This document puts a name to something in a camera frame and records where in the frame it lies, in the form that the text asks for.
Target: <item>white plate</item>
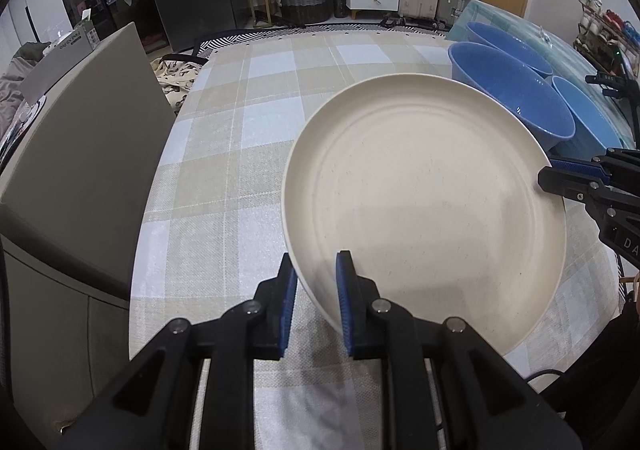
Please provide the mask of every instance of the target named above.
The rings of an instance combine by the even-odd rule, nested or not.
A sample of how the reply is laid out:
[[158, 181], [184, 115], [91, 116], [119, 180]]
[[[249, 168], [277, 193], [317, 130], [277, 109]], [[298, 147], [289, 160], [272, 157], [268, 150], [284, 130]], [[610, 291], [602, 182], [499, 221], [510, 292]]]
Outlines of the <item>white plate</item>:
[[416, 317], [467, 320], [501, 354], [540, 321], [564, 266], [564, 202], [537, 184], [545, 153], [498, 102], [456, 81], [352, 85], [306, 123], [282, 222], [302, 285], [340, 327], [335, 255]]

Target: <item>blue gripper pad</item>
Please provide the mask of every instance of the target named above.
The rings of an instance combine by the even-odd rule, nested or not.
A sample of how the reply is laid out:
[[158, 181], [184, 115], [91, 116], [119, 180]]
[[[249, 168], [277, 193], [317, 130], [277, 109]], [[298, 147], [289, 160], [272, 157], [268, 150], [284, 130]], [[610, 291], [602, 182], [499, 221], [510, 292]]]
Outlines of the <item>blue gripper pad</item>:
[[338, 302], [340, 304], [344, 346], [347, 349], [347, 353], [353, 356], [353, 315], [351, 314], [351, 303], [347, 292], [346, 275], [340, 265], [339, 257], [335, 258], [335, 283], [338, 287]]
[[298, 276], [293, 267], [289, 271], [287, 278], [287, 289], [285, 291], [284, 300], [282, 302], [282, 311], [280, 313], [280, 338], [278, 339], [278, 350], [280, 357], [284, 356], [284, 351], [289, 347], [289, 335], [291, 333], [291, 319], [293, 318], [293, 304], [296, 301], [296, 284]]
[[600, 179], [605, 185], [611, 184], [611, 177], [607, 175], [604, 168], [594, 163], [580, 162], [569, 159], [551, 159], [551, 166], [559, 170], [575, 172], [593, 179]]

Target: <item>plate rim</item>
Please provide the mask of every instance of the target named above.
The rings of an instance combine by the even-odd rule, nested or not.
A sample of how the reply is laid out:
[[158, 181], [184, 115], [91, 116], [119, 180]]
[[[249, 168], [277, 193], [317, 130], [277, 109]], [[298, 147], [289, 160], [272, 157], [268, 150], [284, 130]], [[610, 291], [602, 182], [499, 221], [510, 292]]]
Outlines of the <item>plate rim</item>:
[[[321, 110], [324, 109], [324, 107], [329, 102], [331, 102], [332, 99], [335, 99], [336, 97], [338, 97], [340, 94], [346, 92], [347, 90], [353, 89], [353, 87], [355, 87], [355, 86], [359, 86], [359, 85], [364, 84], [364, 83], [369, 83], [372, 80], [377, 80], [377, 79], [380, 79], [380, 78], [391, 78], [391, 77], [393, 77], [393, 78], [396, 78], [396, 77], [405, 77], [405, 78], [421, 77], [421, 78], [434, 78], [434, 79], [437, 79], [439, 81], [444, 80], [445, 82], [453, 83], [453, 84], [455, 84], [457, 86], [463, 87], [463, 90], [470, 90], [470, 91], [475, 92], [476, 94], [479, 94], [483, 98], [488, 98], [494, 105], [497, 105], [499, 107], [499, 110], [498, 110], [499, 112], [505, 113], [505, 115], [508, 115], [510, 117], [510, 119], [512, 119], [515, 122], [517, 122], [517, 125], [520, 127], [520, 129], [524, 130], [526, 132], [526, 134], [529, 135], [529, 138], [533, 141], [533, 144], [535, 144], [535, 146], [537, 147], [537, 150], [540, 153], [542, 153], [544, 158], [546, 158], [546, 165], [547, 166], [551, 166], [551, 163], [548, 160], [548, 156], [546, 155], [546, 152], [544, 151], [542, 146], [540, 146], [540, 144], [538, 143], [538, 140], [536, 140], [535, 136], [533, 136], [533, 134], [530, 132], [530, 130], [524, 125], [524, 123], [520, 119], [518, 119], [515, 115], [513, 115], [513, 113], [510, 110], [508, 110], [507, 108], [505, 108], [497, 99], [494, 99], [493, 97], [491, 97], [488, 94], [482, 92], [481, 90], [478, 90], [477, 88], [475, 88], [473, 86], [470, 86], [468, 84], [462, 83], [461, 81], [452, 80], [451, 78], [445, 78], [443, 76], [437, 76], [437, 75], [434, 75], [434, 74], [426, 74], [426, 73], [423, 73], [423, 72], [392, 72], [390, 74], [380, 74], [380, 75], [377, 75], [377, 76], [372, 76], [370, 78], [366, 78], [365, 80], [357, 81], [356, 83], [352, 83], [352, 84], [342, 88], [341, 90], [339, 90], [338, 92], [336, 92], [335, 94], [333, 94], [329, 98], [327, 98], [327, 100], [325, 100], [325, 102], [323, 102], [314, 111], [314, 113], [309, 117], [309, 119], [306, 120], [305, 125], [303, 126], [302, 130], [300, 131], [300, 133], [296, 137], [295, 141], [293, 142], [293, 144], [292, 144], [292, 146], [291, 146], [291, 148], [289, 150], [289, 154], [287, 155], [287, 162], [285, 164], [284, 175], [282, 177], [282, 184], [281, 184], [281, 187], [280, 187], [280, 221], [282, 222], [282, 230], [283, 230], [283, 234], [284, 234], [284, 238], [285, 238], [285, 245], [286, 245], [286, 248], [287, 248], [287, 253], [289, 254], [290, 261], [291, 261], [291, 263], [293, 265], [293, 269], [296, 271], [296, 276], [298, 277], [298, 280], [299, 280], [300, 284], [302, 284], [302, 287], [305, 290], [306, 295], [309, 297], [309, 299], [311, 300], [313, 305], [316, 307], [316, 310], [321, 314], [322, 318], [329, 325], [331, 325], [331, 327], [340, 336], [342, 336], [344, 334], [343, 330], [342, 330], [341, 323], [335, 323], [333, 321], [333, 319], [331, 318], [331, 316], [329, 315], [329, 313], [327, 311], [325, 311], [324, 307], [319, 303], [318, 299], [316, 298], [314, 293], [311, 291], [311, 288], [310, 288], [309, 284], [306, 282], [305, 278], [302, 276], [302, 272], [300, 271], [300, 265], [298, 264], [298, 260], [296, 258], [296, 255], [292, 252], [292, 250], [290, 248], [291, 247], [291, 243], [290, 243], [289, 229], [287, 228], [286, 211], [285, 211], [285, 192], [286, 192], [286, 186], [287, 186], [287, 179], [289, 178], [288, 177], [289, 176], [289, 165], [290, 165], [291, 159], [293, 157], [293, 153], [295, 152], [296, 146], [298, 145], [298, 143], [300, 141], [300, 138], [302, 137], [302, 134], [304, 133], [305, 129], [307, 128], [309, 123], [311, 123], [311, 121], [316, 118], [316, 116], [321, 112]], [[529, 337], [529, 335], [533, 332], [533, 330], [536, 328], [536, 326], [540, 323], [540, 321], [542, 320], [542, 318], [546, 314], [546, 311], [548, 311], [549, 306], [553, 302], [553, 300], [554, 300], [554, 298], [556, 296], [556, 293], [558, 292], [558, 289], [560, 287], [560, 282], [562, 280], [562, 273], [564, 272], [564, 265], [566, 263], [566, 247], [567, 247], [566, 205], [564, 203], [564, 198], [560, 197], [560, 200], [562, 202], [562, 215], [563, 215], [563, 218], [564, 218], [564, 220], [562, 221], [562, 225], [563, 225], [563, 229], [564, 229], [564, 235], [562, 236], [563, 237], [563, 241], [562, 241], [562, 264], [561, 264], [561, 270], [560, 270], [560, 274], [559, 274], [559, 277], [558, 277], [558, 281], [556, 282], [556, 286], [555, 286], [554, 292], [551, 293], [551, 295], [549, 297], [549, 300], [548, 300], [548, 303], [546, 304], [544, 310], [542, 311], [542, 314], [540, 315], [540, 318], [538, 318], [538, 320], [531, 326], [529, 331], [522, 337], [522, 339], [520, 341], [518, 341], [518, 343], [514, 344], [514, 346], [512, 348], [510, 348], [508, 351], [506, 351], [504, 354], [502, 354], [502, 356], [504, 356], [505, 354], [508, 354], [511, 351], [513, 351], [521, 343], [523, 343], [523, 341], [526, 340], [527, 337]]]

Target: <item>box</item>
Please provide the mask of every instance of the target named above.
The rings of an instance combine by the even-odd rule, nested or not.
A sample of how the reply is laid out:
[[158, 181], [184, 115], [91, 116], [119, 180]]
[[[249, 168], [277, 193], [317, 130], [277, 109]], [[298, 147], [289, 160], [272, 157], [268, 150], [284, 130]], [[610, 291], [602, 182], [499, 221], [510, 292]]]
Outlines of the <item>box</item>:
[[81, 20], [20, 82], [24, 99], [29, 104], [36, 103], [62, 76], [91, 54], [99, 43], [91, 20]]

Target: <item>screw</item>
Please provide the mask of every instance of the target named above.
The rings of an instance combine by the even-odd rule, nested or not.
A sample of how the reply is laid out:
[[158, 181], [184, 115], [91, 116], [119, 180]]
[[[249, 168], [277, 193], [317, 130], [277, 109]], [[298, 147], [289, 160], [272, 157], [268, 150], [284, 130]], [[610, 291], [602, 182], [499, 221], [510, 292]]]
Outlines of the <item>screw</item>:
[[391, 302], [389, 302], [389, 300], [385, 300], [384, 298], [378, 298], [371, 302], [371, 307], [376, 313], [388, 313], [389, 309], [391, 309]]
[[447, 327], [452, 333], [461, 333], [465, 330], [466, 323], [462, 318], [452, 316], [451, 318], [447, 318]]
[[258, 314], [261, 307], [262, 305], [260, 305], [260, 302], [258, 302], [257, 300], [247, 300], [244, 304], [242, 304], [242, 310], [248, 315]]
[[174, 334], [180, 334], [187, 330], [189, 321], [185, 318], [174, 318], [169, 322], [169, 330]]

